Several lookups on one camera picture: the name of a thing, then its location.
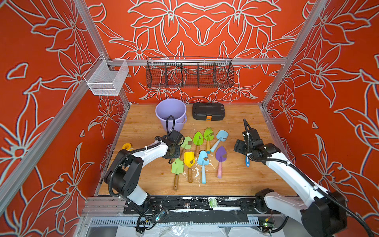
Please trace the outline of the green square spade front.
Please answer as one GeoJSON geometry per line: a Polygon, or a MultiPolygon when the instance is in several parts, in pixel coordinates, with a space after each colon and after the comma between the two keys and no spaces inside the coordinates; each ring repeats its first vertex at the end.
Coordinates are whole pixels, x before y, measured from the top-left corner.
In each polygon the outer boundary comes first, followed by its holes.
{"type": "Polygon", "coordinates": [[[171,172],[175,174],[173,190],[177,191],[179,185],[179,175],[184,172],[184,162],[180,158],[175,159],[172,163],[171,172]]]}

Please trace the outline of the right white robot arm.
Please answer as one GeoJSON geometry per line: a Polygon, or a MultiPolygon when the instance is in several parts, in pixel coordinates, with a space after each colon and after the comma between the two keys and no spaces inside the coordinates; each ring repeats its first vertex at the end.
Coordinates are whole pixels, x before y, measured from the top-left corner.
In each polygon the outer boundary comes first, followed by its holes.
{"type": "Polygon", "coordinates": [[[262,163],[277,173],[298,195],[299,200],[266,188],[255,194],[254,208],[258,213],[276,210],[302,224],[313,237],[331,237],[347,227],[347,216],[353,217],[369,237],[374,232],[368,224],[346,207],[339,192],[330,192],[316,184],[297,168],[274,144],[264,144],[258,131],[243,121],[243,140],[237,140],[234,151],[252,162],[262,163]]]}

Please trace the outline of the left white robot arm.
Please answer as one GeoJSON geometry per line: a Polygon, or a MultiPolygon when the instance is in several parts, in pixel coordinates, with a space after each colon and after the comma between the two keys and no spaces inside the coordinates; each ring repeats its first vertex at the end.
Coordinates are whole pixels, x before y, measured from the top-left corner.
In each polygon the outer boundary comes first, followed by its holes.
{"type": "Polygon", "coordinates": [[[143,148],[120,150],[104,176],[109,194],[138,206],[144,205],[149,195],[138,185],[143,167],[158,158],[178,158],[183,142],[184,136],[173,130],[162,137],[155,137],[152,144],[143,148]]]}

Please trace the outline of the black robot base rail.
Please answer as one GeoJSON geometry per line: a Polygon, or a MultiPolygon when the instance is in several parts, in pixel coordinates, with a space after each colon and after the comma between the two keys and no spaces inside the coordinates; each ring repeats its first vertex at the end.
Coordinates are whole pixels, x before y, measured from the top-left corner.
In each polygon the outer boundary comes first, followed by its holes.
{"type": "Polygon", "coordinates": [[[151,196],[145,207],[160,206],[165,210],[160,224],[216,224],[257,226],[268,219],[269,223],[282,220],[280,212],[269,210],[259,213],[254,208],[254,197],[215,196],[216,208],[208,204],[211,196],[151,196]]]}

